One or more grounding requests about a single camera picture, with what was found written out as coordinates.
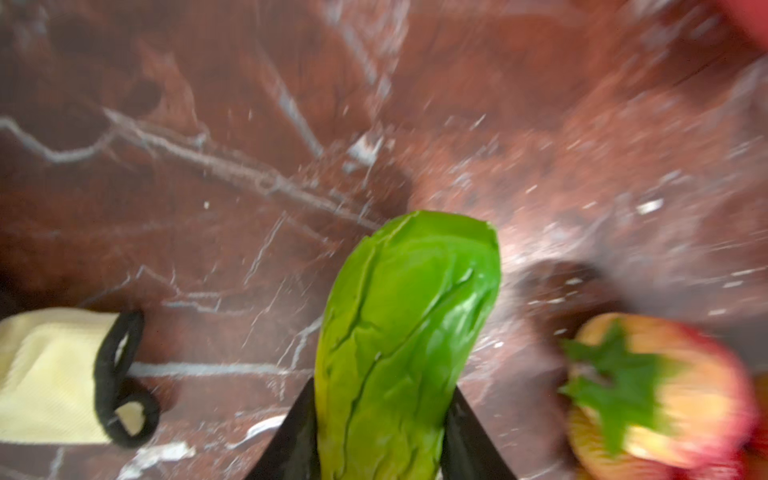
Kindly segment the green fake cucumber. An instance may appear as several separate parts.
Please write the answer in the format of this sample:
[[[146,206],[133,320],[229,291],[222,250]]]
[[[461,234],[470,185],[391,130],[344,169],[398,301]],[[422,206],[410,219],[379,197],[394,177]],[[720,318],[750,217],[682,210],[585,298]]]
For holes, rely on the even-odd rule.
[[[414,211],[361,240],[329,295],[314,395],[325,479],[433,479],[457,382],[501,287],[494,226]]]

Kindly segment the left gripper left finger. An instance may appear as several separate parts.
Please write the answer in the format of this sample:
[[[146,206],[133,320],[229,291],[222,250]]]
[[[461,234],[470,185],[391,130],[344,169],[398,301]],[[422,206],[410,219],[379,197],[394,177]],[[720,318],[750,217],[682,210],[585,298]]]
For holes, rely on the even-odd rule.
[[[318,478],[317,418],[314,380],[301,390],[247,480]]]

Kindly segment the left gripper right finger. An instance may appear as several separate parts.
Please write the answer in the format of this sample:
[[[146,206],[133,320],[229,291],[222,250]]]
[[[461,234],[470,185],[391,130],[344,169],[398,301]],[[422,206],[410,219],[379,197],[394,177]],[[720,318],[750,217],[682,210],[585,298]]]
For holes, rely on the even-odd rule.
[[[517,480],[459,388],[444,422],[440,470],[445,480]]]

